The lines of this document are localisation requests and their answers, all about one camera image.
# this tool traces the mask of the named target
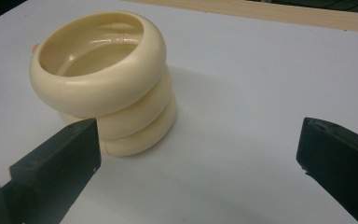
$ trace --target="stacked rings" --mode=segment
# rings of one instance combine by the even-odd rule
[[[112,156],[153,146],[175,117],[164,39],[133,13],[98,13],[64,25],[35,51],[30,79],[66,123],[96,118],[101,150]]]

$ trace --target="beige plastic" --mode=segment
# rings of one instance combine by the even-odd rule
[[[141,100],[116,113],[97,117],[98,133],[101,140],[118,139],[136,133],[158,117],[171,98],[171,76],[164,74],[156,86]],[[59,113],[65,123],[82,119]]]
[[[129,12],[104,12],[72,21],[42,42],[30,79],[52,108],[101,116],[142,98],[164,72],[165,61],[165,42],[152,22]]]
[[[55,31],[34,48],[30,80],[66,123],[96,118],[109,155],[153,146],[175,117],[164,39],[130,12],[89,15]]]
[[[176,114],[174,95],[151,124],[138,133],[115,140],[100,141],[101,151],[111,156],[130,156],[155,145],[170,129]]]

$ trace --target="bumpy stacked container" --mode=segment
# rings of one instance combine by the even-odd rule
[[[96,118],[101,150],[112,156],[150,148],[175,117],[164,39],[130,12],[90,15],[55,31],[34,53],[30,79],[66,123]]]

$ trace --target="white surface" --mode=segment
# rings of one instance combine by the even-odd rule
[[[296,147],[304,117],[358,133],[358,33],[121,1],[29,0],[0,17],[1,185],[64,126],[31,88],[32,46],[118,9],[164,35],[177,118],[153,149],[103,157],[62,223],[356,223],[304,174]]]

